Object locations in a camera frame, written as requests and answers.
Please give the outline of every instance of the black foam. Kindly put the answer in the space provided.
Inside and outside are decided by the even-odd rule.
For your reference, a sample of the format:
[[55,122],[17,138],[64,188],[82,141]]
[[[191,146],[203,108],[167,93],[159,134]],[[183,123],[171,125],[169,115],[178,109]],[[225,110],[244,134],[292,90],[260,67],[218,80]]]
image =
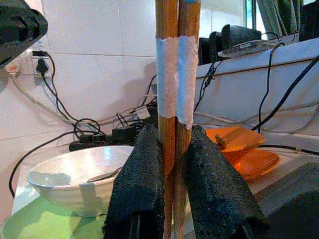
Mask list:
[[164,231],[164,188],[162,147],[158,130],[146,125],[114,181],[105,220],[104,239],[127,239],[131,216],[141,215],[141,232],[161,239]]
[[267,229],[248,185],[200,126],[192,130],[185,159],[197,239],[230,239],[247,223],[256,233]]

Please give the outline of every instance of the green tray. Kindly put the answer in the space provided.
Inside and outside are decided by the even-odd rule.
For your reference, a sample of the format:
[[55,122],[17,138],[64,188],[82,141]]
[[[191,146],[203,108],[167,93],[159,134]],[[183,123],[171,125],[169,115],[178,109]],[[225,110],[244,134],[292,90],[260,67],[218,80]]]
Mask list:
[[82,218],[39,197],[2,226],[2,239],[102,239],[106,215]]

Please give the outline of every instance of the white tape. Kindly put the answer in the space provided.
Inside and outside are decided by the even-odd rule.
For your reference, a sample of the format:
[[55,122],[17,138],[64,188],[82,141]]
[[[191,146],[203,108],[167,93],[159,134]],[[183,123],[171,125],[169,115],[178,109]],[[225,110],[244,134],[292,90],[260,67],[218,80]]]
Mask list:
[[157,38],[158,113],[191,129],[198,65],[195,36]]

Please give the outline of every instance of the white bowl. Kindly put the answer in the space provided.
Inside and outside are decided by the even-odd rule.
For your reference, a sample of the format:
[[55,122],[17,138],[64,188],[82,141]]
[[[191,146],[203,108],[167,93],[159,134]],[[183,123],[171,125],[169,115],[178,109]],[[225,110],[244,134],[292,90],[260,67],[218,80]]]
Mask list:
[[82,217],[107,212],[113,178],[92,183],[88,179],[122,167],[134,147],[104,146],[66,153],[35,166],[28,182],[50,203]]

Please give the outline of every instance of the black speaker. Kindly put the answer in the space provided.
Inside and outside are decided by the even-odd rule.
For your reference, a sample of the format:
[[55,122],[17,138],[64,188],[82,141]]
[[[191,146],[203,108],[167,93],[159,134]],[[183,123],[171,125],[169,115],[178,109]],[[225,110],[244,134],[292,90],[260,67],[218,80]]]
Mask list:
[[218,52],[223,49],[221,42],[221,33],[214,31],[209,35],[209,62],[216,62],[222,58],[218,56]]
[[221,31],[223,50],[240,43],[261,40],[261,32],[243,26],[225,25]]
[[198,65],[205,65],[209,61],[209,39],[201,37],[198,43]]

